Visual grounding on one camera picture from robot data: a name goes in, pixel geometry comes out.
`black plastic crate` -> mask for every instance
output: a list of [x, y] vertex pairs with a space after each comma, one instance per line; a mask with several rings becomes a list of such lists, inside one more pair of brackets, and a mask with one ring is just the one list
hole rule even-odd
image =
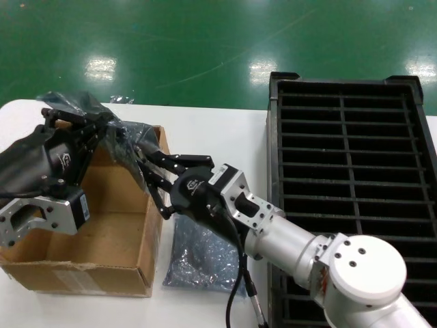
[[[418, 77], [270, 77], [270, 201], [314, 234], [382, 238], [404, 257], [404, 294], [437, 327], [437, 157]], [[270, 323], [328, 327], [308, 292], [270, 268]]]

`plastic bag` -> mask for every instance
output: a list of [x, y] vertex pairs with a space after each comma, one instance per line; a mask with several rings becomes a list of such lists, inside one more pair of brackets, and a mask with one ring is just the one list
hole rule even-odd
[[[164, 286], [231, 292], [238, 274], [237, 249], [185, 215], [175, 215], [175, 232]], [[244, 283], [237, 293], [246, 295]]]
[[[87, 113], [112, 113], [88, 92], [60, 93], [49, 92], [37, 97], [54, 109], [85, 116]], [[108, 123], [107, 133], [102, 145], [108, 150], [112, 159], [124, 166], [134, 177], [137, 184], [147, 191], [143, 173], [137, 164], [135, 148], [140, 147], [144, 154], [160, 150], [158, 138], [153, 126], [136, 122], [121, 121], [114, 115]]]

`white tabletop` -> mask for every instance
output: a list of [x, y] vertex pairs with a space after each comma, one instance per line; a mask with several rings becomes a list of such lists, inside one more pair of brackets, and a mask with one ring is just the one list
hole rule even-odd
[[[266, 112], [106, 104], [122, 120], [165, 127], [170, 151], [207, 154], [217, 165], [242, 169], [250, 188], [266, 196]], [[42, 123], [42, 106], [34, 100], [16, 100], [0, 109], [0, 151]], [[428, 117], [434, 143], [437, 117]], [[0, 272], [0, 327], [220, 327], [225, 326], [228, 295], [220, 292], [162, 287], [173, 235], [172, 220], [164, 222], [151, 299], [63, 296], [25, 290]], [[250, 262], [264, 312], [267, 313], [267, 269], [264, 260]], [[256, 327], [251, 303], [236, 299], [233, 327]]]

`green floor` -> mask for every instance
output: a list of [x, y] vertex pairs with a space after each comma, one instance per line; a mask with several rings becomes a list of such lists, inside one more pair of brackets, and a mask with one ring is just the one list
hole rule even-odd
[[49, 90], [266, 109], [270, 71], [417, 74], [437, 114], [437, 2], [0, 0], [0, 103]]

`black cable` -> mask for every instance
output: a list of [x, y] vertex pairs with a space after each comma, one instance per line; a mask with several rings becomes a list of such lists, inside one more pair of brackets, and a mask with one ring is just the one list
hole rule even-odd
[[241, 245], [240, 237], [238, 236], [237, 228], [235, 227], [235, 224], [232, 222], [232, 220], [227, 216], [224, 215], [225, 220], [227, 223], [229, 223], [229, 227], [231, 228], [231, 231], [233, 232], [234, 238], [235, 238], [235, 244], [238, 251], [238, 274], [237, 279], [235, 280], [234, 287], [231, 290], [231, 294], [227, 300], [226, 305], [226, 328], [231, 328], [231, 307], [232, 303], [234, 302], [234, 297], [237, 293], [237, 289], [240, 285], [241, 279], [243, 277], [243, 270], [244, 270], [244, 255], [243, 255], [243, 246]]
[[27, 193], [0, 193], [0, 198], [34, 198], [41, 196], [42, 191], [29, 191]]

